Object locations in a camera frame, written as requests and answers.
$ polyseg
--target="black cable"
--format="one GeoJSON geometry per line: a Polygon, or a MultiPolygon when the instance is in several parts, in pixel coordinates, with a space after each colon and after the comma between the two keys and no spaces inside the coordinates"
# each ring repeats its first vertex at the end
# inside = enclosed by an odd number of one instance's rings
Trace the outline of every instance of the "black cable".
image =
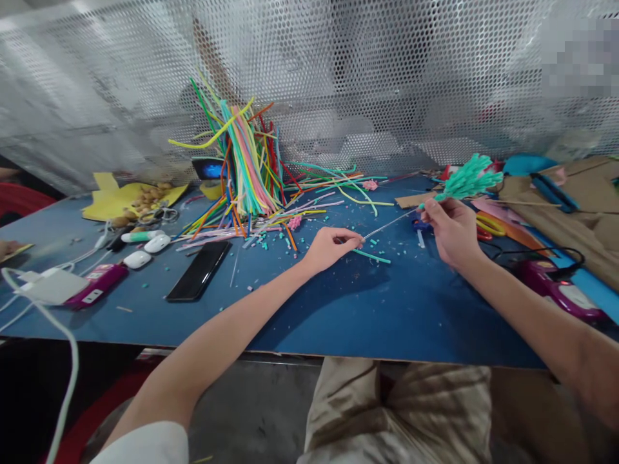
{"type": "Polygon", "coordinates": [[[579,261],[574,263],[574,264],[572,264],[571,266],[576,266],[577,265],[578,267],[582,267],[582,265],[585,264],[585,255],[583,255],[581,252],[579,252],[579,250],[577,250],[575,248],[570,248],[570,247],[545,247],[545,248],[536,248],[536,249],[532,249],[532,250],[501,251],[501,253],[498,256],[496,256],[493,259],[493,261],[495,259],[497,259],[501,255],[515,254],[515,253],[528,253],[528,252],[533,252],[533,251],[546,251],[546,250],[560,250],[560,251],[561,250],[567,250],[567,251],[573,251],[574,253],[576,253],[578,255],[579,261]]]}
{"type": "Polygon", "coordinates": [[[576,253],[578,255],[578,261],[575,262],[574,264],[571,264],[567,267],[562,267],[561,269],[557,269],[556,271],[553,271],[551,273],[548,273],[548,276],[551,277],[553,280],[560,280],[563,278],[569,278],[571,276],[574,275],[574,273],[579,270],[584,264],[585,264],[585,256],[577,249],[575,248],[570,248],[570,247],[545,247],[545,248],[536,248],[536,249],[528,249],[528,250],[518,250],[518,251],[504,251],[500,246],[498,245],[494,245],[490,242],[479,242],[480,244],[485,244],[488,246],[491,246],[492,248],[496,248],[498,249],[498,253],[495,254],[494,256],[490,257],[488,256],[488,258],[490,258],[491,261],[496,262],[497,259],[499,259],[502,255],[515,255],[515,254],[522,254],[522,253],[537,253],[539,251],[546,251],[546,250],[562,250],[562,251],[572,251],[574,253],[576,253]]]}
{"type": "Polygon", "coordinates": [[[491,261],[496,260],[500,255],[503,254],[503,249],[499,245],[494,245],[494,244],[492,244],[490,242],[485,242],[485,241],[480,241],[479,244],[488,245],[488,246],[491,246],[492,248],[496,248],[498,250],[498,253],[495,256],[493,256],[493,257],[489,256],[488,257],[488,258],[490,258],[491,261]]]}

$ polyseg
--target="perforated metal sheet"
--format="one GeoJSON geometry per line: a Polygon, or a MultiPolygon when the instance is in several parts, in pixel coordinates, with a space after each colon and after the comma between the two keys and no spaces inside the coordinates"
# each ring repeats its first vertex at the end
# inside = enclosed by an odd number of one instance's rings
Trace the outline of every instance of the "perforated metal sheet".
{"type": "Polygon", "coordinates": [[[0,153],[69,194],[94,188],[93,171],[193,180],[196,152],[167,139],[205,130],[196,66],[230,101],[275,101],[289,159],[399,173],[543,152],[575,127],[600,135],[595,153],[614,153],[617,11],[582,0],[84,0],[9,15],[0,153]]]}

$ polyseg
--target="blue pipe cleaner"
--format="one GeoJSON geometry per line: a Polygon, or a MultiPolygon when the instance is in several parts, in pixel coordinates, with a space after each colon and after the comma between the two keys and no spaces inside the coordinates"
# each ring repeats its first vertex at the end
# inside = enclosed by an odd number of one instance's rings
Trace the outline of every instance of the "blue pipe cleaner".
{"type": "MultiPolygon", "coordinates": [[[[492,164],[492,160],[487,156],[480,156],[475,153],[464,166],[458,169],[445,182],[445,190],[439,193],[435,200],[443,201],[446,198],[462,200],[482,193],[490,187],[497,185],[503,180],[503,173],[482,172],[492,164]]],[[[419,205],[419,209],[424,209],[425,203],[419,205]]]]}

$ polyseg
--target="lip balm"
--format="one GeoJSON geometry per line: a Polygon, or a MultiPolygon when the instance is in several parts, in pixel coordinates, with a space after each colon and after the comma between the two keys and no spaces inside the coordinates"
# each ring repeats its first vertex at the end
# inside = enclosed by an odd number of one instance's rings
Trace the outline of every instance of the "lip balm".
{"type": "Polygon", "coordinates": [[[157,235],[165,235],[164,231],[149,231],[149,232],[134,232],[123,234],[121,240],[125,243],[132,242],[147,242],[151,238],[155,238],[157,235]]]}

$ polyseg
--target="white charger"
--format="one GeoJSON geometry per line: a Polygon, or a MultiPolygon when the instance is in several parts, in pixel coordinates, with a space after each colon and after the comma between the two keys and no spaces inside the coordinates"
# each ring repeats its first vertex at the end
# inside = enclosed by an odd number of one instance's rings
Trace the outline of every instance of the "white charger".
{"type": "Polygon", "coordinates": [[[41,274],[30,271],[19,275],[20,280],[26,283],[22,285],[21,293],[14,291],[16,295],[25,295],[31,300],[40,301],[48,305],[61,305],[72,296],[81,292],[90,283],[87,279],[71,274],[64,269],[53,267],[41,274]]]}

